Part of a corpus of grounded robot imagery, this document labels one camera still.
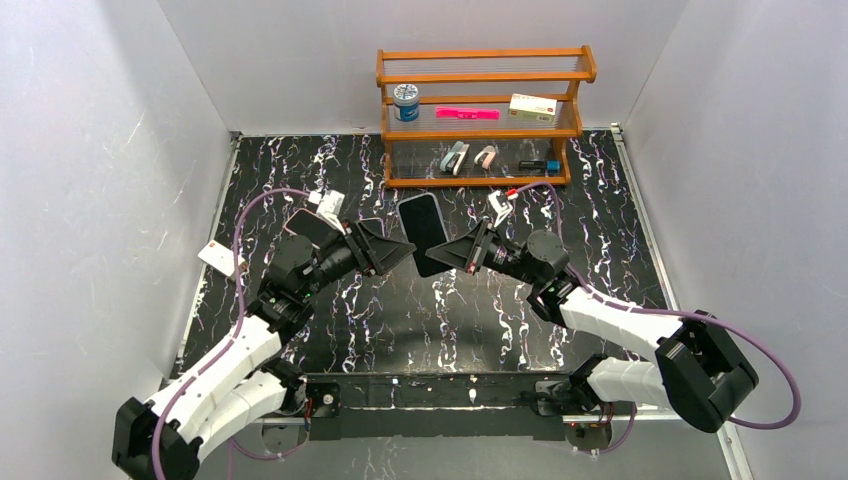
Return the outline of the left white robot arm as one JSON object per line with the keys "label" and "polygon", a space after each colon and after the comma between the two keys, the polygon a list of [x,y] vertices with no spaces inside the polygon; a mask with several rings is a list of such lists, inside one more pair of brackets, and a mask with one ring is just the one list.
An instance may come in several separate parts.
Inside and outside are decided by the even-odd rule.
{"label": "left white robot arm", "polygon": [[279,245],[243,319],[177,380],[116,413],[112,463],[131,479],[192,479],[208,455],[254,420],[305,409],[305,376],[280,359],[314,315],[311,298],[345,275],[384,275],[410,257],[412,243],[360,222],[320,247],[302,235]]}

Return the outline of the dark phone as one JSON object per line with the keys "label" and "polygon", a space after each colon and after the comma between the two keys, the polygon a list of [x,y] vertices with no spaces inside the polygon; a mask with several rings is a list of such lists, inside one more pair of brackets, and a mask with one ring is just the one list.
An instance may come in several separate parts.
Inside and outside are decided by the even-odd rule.
{"label": "dark phone", "polygon": [[418,275],[427,278],[451,270],[451,266],[426,256],[429,248],[447,242],[436,196],[427,192],[401,200],[397,210],[407,241],[416,247],[413,260]]}

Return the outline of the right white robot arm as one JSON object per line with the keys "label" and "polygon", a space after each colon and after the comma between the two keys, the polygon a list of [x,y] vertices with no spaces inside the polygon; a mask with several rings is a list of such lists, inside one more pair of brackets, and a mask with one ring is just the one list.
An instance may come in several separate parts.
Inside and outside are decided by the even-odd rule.
{"label": "right white robot arm", "polygon": [[478,224],[426,255],[469,274],[487,268],[520,280],[530,285],[527,301],[541,320],[637,354],[636,361],[596,356],[572,373],[568,396],[585,407],[624,401],[670,408],[692,427],[714,433],[759,383],[727,331],[706,316],[647,313],[582,287],[551,231],[536,230],[516,245]]}

